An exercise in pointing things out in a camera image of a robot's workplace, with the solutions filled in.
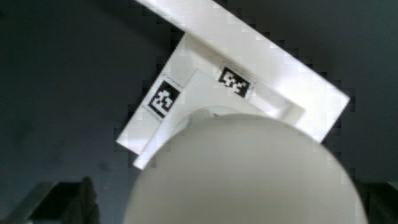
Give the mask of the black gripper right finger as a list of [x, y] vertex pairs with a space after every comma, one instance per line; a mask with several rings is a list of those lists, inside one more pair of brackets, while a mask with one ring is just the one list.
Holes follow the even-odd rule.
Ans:
[[398, 184], [355, 182], [369, 224], [398, 224]]

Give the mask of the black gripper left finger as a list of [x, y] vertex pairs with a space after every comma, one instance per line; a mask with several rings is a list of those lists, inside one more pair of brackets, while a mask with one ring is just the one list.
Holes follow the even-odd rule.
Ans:
[[101, 224], [94, 183], [42, 182], [35, 185], [0, 224]]

